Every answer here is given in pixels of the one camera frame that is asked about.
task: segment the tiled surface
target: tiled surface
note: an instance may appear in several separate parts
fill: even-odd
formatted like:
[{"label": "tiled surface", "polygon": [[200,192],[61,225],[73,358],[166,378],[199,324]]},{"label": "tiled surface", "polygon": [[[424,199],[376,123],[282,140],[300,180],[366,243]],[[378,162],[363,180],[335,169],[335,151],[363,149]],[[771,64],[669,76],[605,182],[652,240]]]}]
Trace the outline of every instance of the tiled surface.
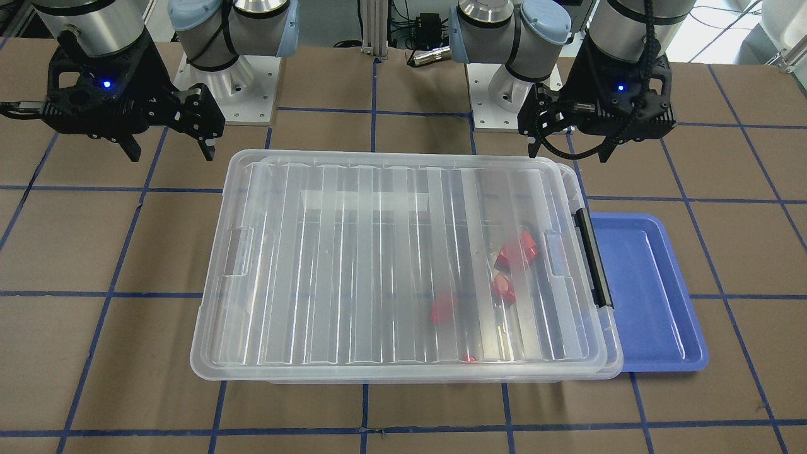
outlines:
[{"label": "tiled surface", "polygon": [[[158,47],[173,73],[180,47]],[[41,99],[52,49],[9,40],[0,99]],[[284,62],[272,129],[228,127],[214,162],[160,128],[138,137],[132,164],[109,144],[0,119],[0,452],[805,450],[807,137],[792,126],[807,126],[807,107],[770,68],[675,65],[682,124],[665,146],[630,144],[607,164],[554,158],[582,175],[593,211],[664,223],[710,350],[703,372],[505,386],[199,379],[190,338],[238,150],[526,153],[515,134],[472,136],[461,66],[403,58],[301,48]],[[572,140],[579,153],[600,138]]]}]

